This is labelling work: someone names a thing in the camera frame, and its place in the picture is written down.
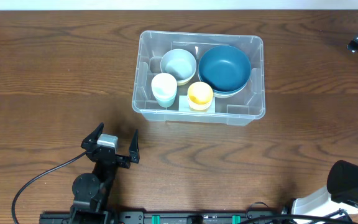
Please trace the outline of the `white small bowl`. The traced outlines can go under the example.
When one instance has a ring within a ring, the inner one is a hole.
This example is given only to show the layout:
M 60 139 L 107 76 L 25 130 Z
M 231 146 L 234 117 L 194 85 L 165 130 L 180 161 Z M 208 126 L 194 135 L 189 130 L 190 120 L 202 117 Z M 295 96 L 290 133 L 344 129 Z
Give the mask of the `white small bowl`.
M 190 78 L 191 79 L 194 77 L 196 73 L 196 69 L 195 68 L 192 68 L 192 67 L 182 67 L 179 69 L 178 71 L 178 78 L 177 78 L 177 81 L 178 80 L 186 80 L 187 78 Z

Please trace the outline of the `dark blue bowl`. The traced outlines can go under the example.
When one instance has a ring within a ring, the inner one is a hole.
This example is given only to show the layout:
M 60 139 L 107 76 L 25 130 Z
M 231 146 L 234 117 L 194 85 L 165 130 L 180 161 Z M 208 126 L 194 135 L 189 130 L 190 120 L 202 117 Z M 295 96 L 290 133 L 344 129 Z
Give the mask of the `dark blue bowl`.
M 198 75 L 215 93 L 231 94 L 241 91 L 250 80 L 250 75 Z
M 207 50 L 198 64 L 201 75 L 251 75 L 248 56 L 230 45 L 219 45 Z

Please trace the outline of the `green cup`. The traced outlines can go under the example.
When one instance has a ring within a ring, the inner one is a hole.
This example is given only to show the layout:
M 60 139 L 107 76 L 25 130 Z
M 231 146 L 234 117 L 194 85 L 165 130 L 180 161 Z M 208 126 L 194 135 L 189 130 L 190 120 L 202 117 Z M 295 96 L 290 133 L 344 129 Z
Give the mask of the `green cup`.
M 170 99 L 156 99 L 157 103 L 159 106 L 163 107 L 163 108 L 169 108 L 171 107 L 174 102 L 175 102 L 175 98 L 170 98 Z

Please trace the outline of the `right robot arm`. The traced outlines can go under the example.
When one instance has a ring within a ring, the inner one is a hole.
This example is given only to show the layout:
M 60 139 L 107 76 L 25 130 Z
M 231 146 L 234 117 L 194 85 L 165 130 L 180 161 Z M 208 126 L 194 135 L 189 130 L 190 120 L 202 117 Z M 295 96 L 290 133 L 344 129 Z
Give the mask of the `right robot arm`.
M 337 161 L 331 168 L 326 186 L 293 201 L 294 215 L 326 216 L 339 210 L 358 214 L 358 166 Z

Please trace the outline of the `pink cup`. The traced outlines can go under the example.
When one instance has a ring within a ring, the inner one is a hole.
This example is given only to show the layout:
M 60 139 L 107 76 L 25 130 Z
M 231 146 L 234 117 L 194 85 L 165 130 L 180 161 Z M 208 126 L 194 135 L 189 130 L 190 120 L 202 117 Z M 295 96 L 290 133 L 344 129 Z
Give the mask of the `pink cup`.
M 197 104 L 197 103 L 194 103 L 194 102 L 192 102 L 191 100 L 188 102 L 188 104 L 189 104 L 189 107 L 192 107 L 192 108 L 196 108 L 196 107 L 198 107 L 198 108 L 200 108 L 200 107 L 209 107 L 209 106 L 211 106 L 212 105 L 212 101 L 210 101 L 210 102 L 208 102 L 208 103 L 206 103 L 206 104 Z

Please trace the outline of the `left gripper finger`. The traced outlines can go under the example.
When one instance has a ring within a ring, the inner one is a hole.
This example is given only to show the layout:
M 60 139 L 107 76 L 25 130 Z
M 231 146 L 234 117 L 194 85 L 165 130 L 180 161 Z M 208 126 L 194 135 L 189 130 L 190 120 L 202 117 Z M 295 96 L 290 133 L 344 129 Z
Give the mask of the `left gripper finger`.
M 138 137 L 139 137 L 139 132 L 136 129 L 134 136 L 132 138 L 132 141 L 131 141 L 131 145 L 129 147 L 130 160 L 132 163 L 136 163 L 136 164 L 138 164 L 140 161 Z
M 104 123 L 100 123 L 97 128 L 91 132 L 81 143 L 81 148 L 85 151 L 94 151 L 98 145 L 97 141 L 100 135 L 103 133 Z

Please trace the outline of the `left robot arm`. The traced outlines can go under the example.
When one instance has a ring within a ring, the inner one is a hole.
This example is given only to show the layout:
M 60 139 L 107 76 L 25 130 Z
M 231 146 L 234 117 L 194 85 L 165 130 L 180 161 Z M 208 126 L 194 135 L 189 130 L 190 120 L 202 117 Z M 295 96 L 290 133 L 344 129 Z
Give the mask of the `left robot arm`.
M 99 213 L 105 210 L 109 194 L 119 168 L 130 168 L 139 163 L 139 132 L 135 131 L 129 147 L 129 155 L 117 153 L 118 137 L 103 133 L 104 124 L 91 132 L 81 143 L 85 156 L 94 162 L 91 173 L 78 176 L 72 185 L 73 206 L 84 212 Z

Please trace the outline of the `beige large bowl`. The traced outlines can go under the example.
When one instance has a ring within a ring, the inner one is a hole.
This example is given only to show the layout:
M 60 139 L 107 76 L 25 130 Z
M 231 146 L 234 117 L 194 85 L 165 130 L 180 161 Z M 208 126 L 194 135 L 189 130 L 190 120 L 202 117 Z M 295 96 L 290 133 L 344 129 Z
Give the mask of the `beige large bowl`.
M 232 97 L 234 95 L 236 95 L 237 93 L 239 93 L 240 91 L 242 91 L 247 84 L 242 85 L 240 88 L 234 90 L 234 91 L 218 91 L 218 90 L 213 90 L 214 93 L 214 97 L 216 98 L 229 98 Z

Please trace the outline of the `yellow small bowl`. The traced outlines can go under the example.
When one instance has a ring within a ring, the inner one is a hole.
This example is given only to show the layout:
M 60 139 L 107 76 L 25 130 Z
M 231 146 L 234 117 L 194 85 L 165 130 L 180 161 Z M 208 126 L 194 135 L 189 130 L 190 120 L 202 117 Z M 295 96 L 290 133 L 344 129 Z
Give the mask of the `yellow small bowl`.
M 186 80 L 178 80 L 177 85 L 178 86 L 186 85 L 190 80 L 191 80 L 191 77 L 187 78 Z

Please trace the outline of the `light grey small bowl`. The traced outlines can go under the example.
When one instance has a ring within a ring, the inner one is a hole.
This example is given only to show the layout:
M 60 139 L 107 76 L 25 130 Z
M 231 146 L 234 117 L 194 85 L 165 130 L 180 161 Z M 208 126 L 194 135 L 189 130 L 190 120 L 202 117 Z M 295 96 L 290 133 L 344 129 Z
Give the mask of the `light grey small bowl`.
M 178 83 L 190 80 L 196 72 L 195 57 L 187 50 L 173 49 L 163 55 L 160 69 L 175 77 Z

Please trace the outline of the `light blue cup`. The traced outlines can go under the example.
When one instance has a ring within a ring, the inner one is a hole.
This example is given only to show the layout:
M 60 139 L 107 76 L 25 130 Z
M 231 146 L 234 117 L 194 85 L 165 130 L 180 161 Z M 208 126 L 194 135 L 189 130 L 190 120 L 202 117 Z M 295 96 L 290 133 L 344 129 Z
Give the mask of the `light blue cup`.
M 167 94 L 167 95 L 153 93 L 153 95 L 157 101 L 171 101 L 171 100 L 175 99 L 177 93 L 171 93 L 171 94 Z

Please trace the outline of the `yellow cup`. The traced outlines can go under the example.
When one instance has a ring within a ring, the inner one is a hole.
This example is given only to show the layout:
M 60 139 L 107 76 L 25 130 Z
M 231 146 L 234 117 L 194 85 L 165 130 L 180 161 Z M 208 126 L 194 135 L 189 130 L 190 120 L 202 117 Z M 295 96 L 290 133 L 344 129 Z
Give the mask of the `yellow cup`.
M 196 108 L 192 108 L 192 107 L 189 107 L 190 111 L 195 111 L 195 112 L 205 112 L 205 113 L 210 113 L 211 110 L 213 110 L 212 107 L 196 107 Z
M 206 105 L 213 100 L 213 89 L 205 82 L 195 82 L 188 88 L 188 98 L 197 105 Z

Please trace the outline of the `cream white cup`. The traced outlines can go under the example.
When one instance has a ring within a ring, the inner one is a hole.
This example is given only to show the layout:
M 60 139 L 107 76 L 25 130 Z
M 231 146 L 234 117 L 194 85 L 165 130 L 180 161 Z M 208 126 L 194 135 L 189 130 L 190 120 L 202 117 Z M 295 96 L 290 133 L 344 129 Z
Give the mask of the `cream white cup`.
M 151 83 L 152 93 L 167 95 L 177 92 L 177 81 L 169 73 L 159 73 L 153 77 Z

